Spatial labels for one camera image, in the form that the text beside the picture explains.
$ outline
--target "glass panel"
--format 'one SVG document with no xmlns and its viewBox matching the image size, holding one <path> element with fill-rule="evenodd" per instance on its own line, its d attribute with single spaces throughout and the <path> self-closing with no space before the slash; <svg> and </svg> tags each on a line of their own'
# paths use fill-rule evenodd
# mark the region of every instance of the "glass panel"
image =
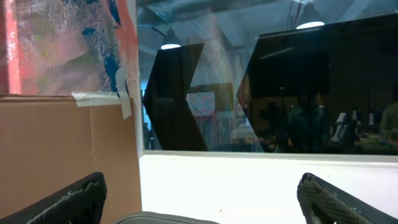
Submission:
<svg viewBox="0 0 398 224">
<path fill-rule="evenodd" d="M 398 154 L 396 10 L 138 2 L 146 149 Z"/>
</svg>

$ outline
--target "green shirt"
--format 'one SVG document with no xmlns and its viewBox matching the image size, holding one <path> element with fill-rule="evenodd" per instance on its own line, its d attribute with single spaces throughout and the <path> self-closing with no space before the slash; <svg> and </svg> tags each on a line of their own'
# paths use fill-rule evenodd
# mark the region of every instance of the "green shirt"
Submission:
<svg viewBox="0 0 398 224">
<path fill-rule="evenodd" d="M 314 107 L 311 111 L 311 128 L 309 114 L 303 109 L 293 109 L 289 113 L 289 138 L 298 152 L 322 152 L 323 143 L 329 141 L 329 131 L 328 116 L 319 107 Z"/>
<path fill-rule="evenodd" d="M 383 113 L 380 124 L 381 130 L 393 131 L 398 129 L 398 102 L 387 107 Z"/>
</svg>

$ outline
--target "ceiling lamp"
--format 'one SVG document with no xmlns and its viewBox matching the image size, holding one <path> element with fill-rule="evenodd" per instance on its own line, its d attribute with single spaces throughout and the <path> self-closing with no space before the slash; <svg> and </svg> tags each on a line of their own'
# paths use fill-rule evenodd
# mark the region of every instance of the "ceiling lamp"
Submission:
<svg viewBox="0 0 398 224">
<path fill-rule="evenodd" d="M 325 23 L 322 22 L 321 15 L 315 10 L 313 4 L 308 3 L 304 7 L 303 14 L 298 19 L 297 25 L 298 26 L 296 29 L 304 29 L 309 27 L 323 26 Z"/>
<path fill-rule="evenodd" d="M 169 31 L 167 31 L 167 35 L 164 37 L 163 45 L 161 46 L 161 48 L 162 50 L 166 50 L 176 47 L 181 47 L 181 42 L 175 35 L 174 30 L 170 27 Z"/>
</svg>

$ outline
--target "white tape strip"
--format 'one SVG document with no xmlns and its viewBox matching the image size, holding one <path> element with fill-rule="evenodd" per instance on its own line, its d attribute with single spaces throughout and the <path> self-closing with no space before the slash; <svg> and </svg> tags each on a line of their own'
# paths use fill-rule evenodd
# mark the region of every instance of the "white tape strip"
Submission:
<svg viewBox="0 0 398 224">
<path fill-rule="evenodd" d="M 103 106 L 121 104 L 116 92 L 72 92 L 77 106 Z"/>
<path fill-rule="evenodd" d="M 122 104 L 123 119 L 128 118 L 131 115 L 130 97 L 126 90 L 126 71 L 123 67 L 119 68 L 115 74 L 116 88 L 120 96 L 120 102 Z"/>
</svg>

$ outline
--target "brown cardboard sheet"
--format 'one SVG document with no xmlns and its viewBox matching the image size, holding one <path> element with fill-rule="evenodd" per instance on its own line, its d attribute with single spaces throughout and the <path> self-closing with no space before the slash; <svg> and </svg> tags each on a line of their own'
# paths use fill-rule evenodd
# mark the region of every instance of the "brown cardboard sheet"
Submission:
<svg viewBox="0 0 398 224">
<path fill-rule="evenodd" d="M 102 223 L 141 211 L 134 115 L 69 97 L 0 97 L 0 218 L 95 171 L 108 189 Z"/>
</svg>

